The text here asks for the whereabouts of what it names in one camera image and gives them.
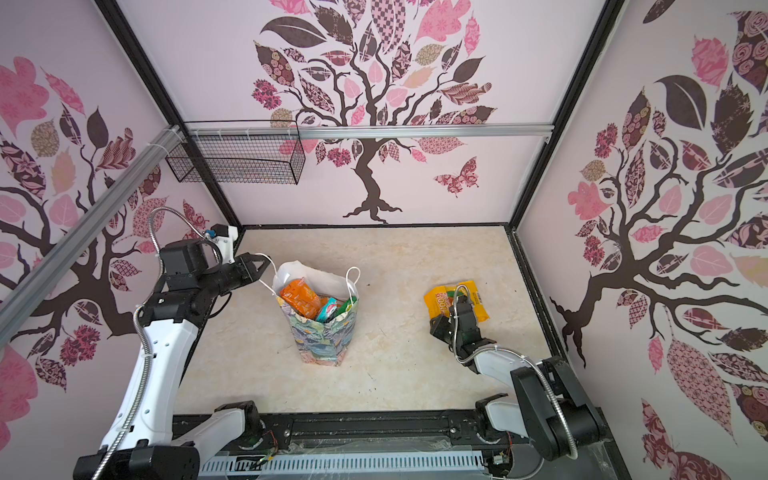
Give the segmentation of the yellow mango snack bag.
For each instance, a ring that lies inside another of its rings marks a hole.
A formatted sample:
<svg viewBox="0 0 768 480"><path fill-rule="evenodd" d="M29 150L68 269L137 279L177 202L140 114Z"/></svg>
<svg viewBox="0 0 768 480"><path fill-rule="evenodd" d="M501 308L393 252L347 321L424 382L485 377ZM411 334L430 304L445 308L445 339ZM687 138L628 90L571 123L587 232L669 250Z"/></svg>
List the yellow mango snack bag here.
<svg viewBox="0 0 768 480"><path fill-rule="evenodd" d="M482 299L477 286L472 280L463 281L457 285L440 285L427 292L424 295L424 302L428 311L429 318L433 319L441 315L448 316L450 314L450 309L453 306L454 296L457 288L460 289L462 294L469 294L470 300L473 303L477 321L487 321L490 316L488 315L482 303Z"/></svg>

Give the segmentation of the green white snack bag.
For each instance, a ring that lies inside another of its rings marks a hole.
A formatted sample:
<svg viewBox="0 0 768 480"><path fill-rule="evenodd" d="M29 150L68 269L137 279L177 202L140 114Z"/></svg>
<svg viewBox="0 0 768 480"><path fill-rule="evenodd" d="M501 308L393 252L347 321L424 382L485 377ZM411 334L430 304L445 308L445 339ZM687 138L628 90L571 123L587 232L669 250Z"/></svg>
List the green white snack bag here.
<svg viewBox="0 0 768 480"><path fill-rule="evenodd" d="M347 312L349 312L357 303L357 298L355 296L351 296L347 301L345 301L336 311L335 317L341 316Z"/></svg>

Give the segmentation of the patterned paper gift bag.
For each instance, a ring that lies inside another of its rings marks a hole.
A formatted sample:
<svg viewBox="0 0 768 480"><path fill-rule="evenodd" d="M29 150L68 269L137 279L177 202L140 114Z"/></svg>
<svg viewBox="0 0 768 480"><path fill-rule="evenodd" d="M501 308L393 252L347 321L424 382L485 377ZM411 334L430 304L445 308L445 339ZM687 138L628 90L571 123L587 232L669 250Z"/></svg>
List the patterned paper gift bag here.
<svg viewBox="0 0 768 480"><path fill-rule="evenodd" d="M272 270L272 283L266 288L277 301L288 321L302 361L323 366L340 365L354 334L360 305L357 282L360 279L361 270L352 266L340 276L311 268L299 261L273 266ZM351 296L355 296L357 303L349 312L338 317L334 316L325 324L301 317L280 297L283 287L291 280L298 278L305 278L322 301L326 297L333 297L344 303Z"/></svg>

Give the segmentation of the orange snack packet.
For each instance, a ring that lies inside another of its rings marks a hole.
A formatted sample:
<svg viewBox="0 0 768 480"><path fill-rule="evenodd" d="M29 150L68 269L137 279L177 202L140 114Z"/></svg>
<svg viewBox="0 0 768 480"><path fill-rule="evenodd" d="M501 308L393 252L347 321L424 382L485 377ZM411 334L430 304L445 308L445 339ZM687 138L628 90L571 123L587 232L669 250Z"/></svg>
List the orange snack packet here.
<svg viewBox="0 0 768 480"><path fill-rule="evenodd" d="M309 320L315 320L323 307L321 297L305 278L291 280L281 290L280 297L301 317Z"/></svg>

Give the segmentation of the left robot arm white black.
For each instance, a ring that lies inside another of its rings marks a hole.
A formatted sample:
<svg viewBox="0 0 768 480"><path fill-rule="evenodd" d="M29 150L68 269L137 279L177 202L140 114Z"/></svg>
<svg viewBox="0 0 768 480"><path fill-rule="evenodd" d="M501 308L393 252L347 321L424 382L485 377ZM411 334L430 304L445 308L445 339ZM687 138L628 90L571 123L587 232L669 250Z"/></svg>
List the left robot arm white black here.
<svg viewBox="0 0 768 480"><path fill-rule="evenodd" d="M187 433L173 433L174 405L199 338L220 297L260 281L271 260L236 254L236 227L216 224L158 246L160 275L133 314L141 342L130 383L98 451L79 458L76 479L195 479L235 440L258 445L265 432L252 401L218 407Z"/></svg>

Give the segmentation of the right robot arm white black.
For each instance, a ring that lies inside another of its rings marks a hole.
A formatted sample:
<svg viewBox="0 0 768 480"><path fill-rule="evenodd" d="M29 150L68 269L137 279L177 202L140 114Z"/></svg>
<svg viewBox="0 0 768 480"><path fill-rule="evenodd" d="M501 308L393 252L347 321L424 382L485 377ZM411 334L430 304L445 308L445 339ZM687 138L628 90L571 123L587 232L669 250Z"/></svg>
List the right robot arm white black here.
<svg viewBox="0 0 768 480"><path fill-rule="evenodd" d="M495 445L528 441L547 461L575 459L581 446L608 438L608 426L572 368L561 357L533 360L486 338L480 323L485 307L472 281L438 286L424 296L430 334L445 343L471 372L510 389L475 404L475 433Z"/></svg>

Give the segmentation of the teal snack packet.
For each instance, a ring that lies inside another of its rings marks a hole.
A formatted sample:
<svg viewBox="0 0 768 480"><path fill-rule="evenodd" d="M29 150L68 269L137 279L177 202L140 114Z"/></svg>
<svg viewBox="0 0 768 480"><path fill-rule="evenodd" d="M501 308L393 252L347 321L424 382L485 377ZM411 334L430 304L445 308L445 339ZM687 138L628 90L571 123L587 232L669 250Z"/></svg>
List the teal snack packet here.
<svg viewBox="0 0 768 480"><path fill-rule="evenodd" d="M336 315L336 311L343 305L338 299L333 297L326 297L323 299L322 307L315 318L319 323L327 323L331 321Z"/></svg>

